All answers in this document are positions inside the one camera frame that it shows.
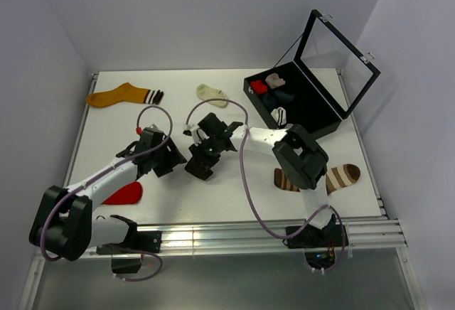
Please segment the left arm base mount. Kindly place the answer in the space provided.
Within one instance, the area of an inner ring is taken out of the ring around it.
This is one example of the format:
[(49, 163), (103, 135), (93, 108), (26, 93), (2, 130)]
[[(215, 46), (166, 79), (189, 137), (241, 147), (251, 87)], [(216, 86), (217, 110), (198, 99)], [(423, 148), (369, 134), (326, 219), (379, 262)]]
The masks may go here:
[[(96, 247), (98, 255), (139, 254), (139, 258), (112, 258), (111, 270), (116, 277), (126, 281), (144, 281), (155, 277), (163, 267), (163, 260), (158, 256), (161, 249), (162, 232), (159, 230), (140, 231), (132, 239), (120, 244), (106, 244)], [(144, 262), (146, 256), (158, 261), (158, 267), (149, 276), (134, 277)]]

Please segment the dark brown sock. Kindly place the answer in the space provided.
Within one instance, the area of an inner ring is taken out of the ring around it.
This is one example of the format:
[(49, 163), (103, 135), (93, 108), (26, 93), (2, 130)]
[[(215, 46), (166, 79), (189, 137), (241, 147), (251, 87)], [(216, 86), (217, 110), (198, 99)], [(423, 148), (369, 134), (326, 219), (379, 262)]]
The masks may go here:
[(205, 168), (204, 166), (201, 166), (201, 164), (198, 162), (197, 159), (192, 157), (188, 163), (185, 165), (185, 171), (189, 173), (190, 175), (199, 178), (200, 180), (203, 180), (205, 177)]

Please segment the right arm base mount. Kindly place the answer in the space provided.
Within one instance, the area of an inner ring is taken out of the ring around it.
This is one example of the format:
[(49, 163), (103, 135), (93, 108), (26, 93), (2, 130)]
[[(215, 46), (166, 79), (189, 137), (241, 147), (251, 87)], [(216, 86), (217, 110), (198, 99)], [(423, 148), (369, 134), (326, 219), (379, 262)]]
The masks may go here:
[(345, 226), (335, 223), (329, 223), (322, 230), (308, 225), (297, 236), (282, 242), (289, 249), (342, 247), (349, 243)]

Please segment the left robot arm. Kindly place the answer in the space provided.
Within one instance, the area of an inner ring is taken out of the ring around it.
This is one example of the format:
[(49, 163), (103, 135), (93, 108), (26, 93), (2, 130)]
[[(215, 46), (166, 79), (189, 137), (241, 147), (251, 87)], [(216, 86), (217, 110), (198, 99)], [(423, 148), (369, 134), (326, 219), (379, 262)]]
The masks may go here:
[(41, 199), (28, 241), (53, 253), (52, 261), (78, 259), (87, 248), (113, 244), (131, 252), (139, 243), (137, 224), (120, 215), (95, 220), (93, 211), (121, 188), (149, 172), (171, 173), (186, 158), (170, 136), (145, 128), (139, 139), (116, 154), (103, 169), (79, 183), (51, 186)]

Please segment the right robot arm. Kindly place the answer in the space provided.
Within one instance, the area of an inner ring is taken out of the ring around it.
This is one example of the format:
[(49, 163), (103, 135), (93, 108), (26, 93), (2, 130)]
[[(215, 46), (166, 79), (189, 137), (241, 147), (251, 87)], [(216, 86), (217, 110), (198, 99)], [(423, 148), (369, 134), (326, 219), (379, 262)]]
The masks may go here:
[(183, 133), (193, 140), (185, 170), (202, 181), (213, 175), (212, 167), (224, 151), (244, 150), (273, 156), (303, 196), (309, 216), (309, 241), (322, 246), (331, 239), (329, 223), (333, 213), (328, 209), (326, 191), (328, 154), (302, 126), (264, 129), (242, 122), (227, 125), (210, 113), (196, 125), (187, 124)]

